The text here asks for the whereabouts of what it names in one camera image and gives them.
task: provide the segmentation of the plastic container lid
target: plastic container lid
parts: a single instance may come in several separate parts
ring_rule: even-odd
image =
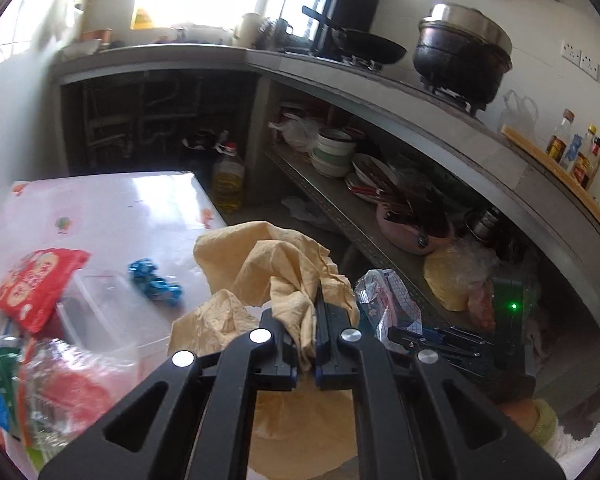
[[[79,269],[57,306],[65,340],[89,351],[124,358],[163,352],[181,312],[153,304],[125,274]]]

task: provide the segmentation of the wooden board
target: wooden board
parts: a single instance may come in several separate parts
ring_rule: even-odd
[[[531,141],[525,139],[513,128],[502,127],[502,134],[521,150],[527,152],[551,174],[571,191],[584,207],[593,215],[600,224],[600,206],[593,197],[571,176],[569,176],[549,155],[538,148]]]

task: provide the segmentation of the frying pan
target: frying pan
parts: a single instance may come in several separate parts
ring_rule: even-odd
[[[320,14],[320,12],[307,6],[302,6],[302,13],[330,27],[333,41],[350,56],[375,61],[383,65],[391,65],[400,61],[407,52],[407,49],[403,46],[389,41],[387,38],[381,38],[353,28],[341,27]]]

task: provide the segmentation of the cooking oil bottle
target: cooking oil bottle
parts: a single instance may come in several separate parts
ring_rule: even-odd
[[[222,158],[214,166],[211,200],[222,213],[233,213],[242,207],[244,163],[235,142],[218,148]]]

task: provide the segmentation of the wall socket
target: wall socket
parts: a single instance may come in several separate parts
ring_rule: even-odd
[[[580,68],[584,70],[587,74],[589,74],[596,81],[598,80],[598,73],[600,72],[600,65],[593,61],[587,54],[584,52],[580,56]]]
[[[568,59],[575,66],[580,66],[581,53],[582,52],[580,49],[573,46],[572,43],[567,40],[562,40],[562,49],[560,50],[560,54],[564,59]]]

